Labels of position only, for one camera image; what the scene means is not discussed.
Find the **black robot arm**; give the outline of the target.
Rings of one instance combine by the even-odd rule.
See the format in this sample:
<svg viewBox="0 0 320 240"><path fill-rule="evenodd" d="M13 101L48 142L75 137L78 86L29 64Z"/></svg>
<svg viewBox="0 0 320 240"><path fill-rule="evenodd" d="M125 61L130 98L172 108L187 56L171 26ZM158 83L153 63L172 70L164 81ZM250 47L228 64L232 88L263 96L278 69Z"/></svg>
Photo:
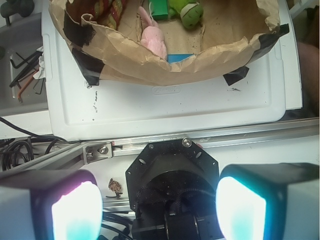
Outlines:
<svg viewBox="0 0 320 240"><path fill-rule="evenodd" d="M222 172L128 169L129 240L317 240L319 166L230 164ZM107 217L87 170L24 170L0 179L3 240L96 240Z"/></svg>

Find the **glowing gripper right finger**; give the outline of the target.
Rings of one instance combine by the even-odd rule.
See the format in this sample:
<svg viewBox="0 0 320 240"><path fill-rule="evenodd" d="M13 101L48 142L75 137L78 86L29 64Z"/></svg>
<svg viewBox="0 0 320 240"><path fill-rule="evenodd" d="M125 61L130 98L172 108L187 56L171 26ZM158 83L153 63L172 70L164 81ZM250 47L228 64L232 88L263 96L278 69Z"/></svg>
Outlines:
<svg viewBox="0 0 320 240"><path fill-rule="evenodd" d="M320 167L230 164L221 172L215 203L227 240L318 240Z"/></svg>

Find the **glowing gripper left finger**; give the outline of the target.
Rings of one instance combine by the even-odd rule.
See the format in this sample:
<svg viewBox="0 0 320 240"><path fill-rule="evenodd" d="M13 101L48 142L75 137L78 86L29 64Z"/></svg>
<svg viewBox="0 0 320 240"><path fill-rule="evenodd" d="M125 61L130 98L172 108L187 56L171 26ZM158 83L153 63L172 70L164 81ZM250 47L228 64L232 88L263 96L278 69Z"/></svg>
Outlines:
<svg viewBox="0 0 320 240"><path fill-rule="evenodd" d="M0 174L2 240L96 240L102 211L102 194L88 170Z"/></svg>

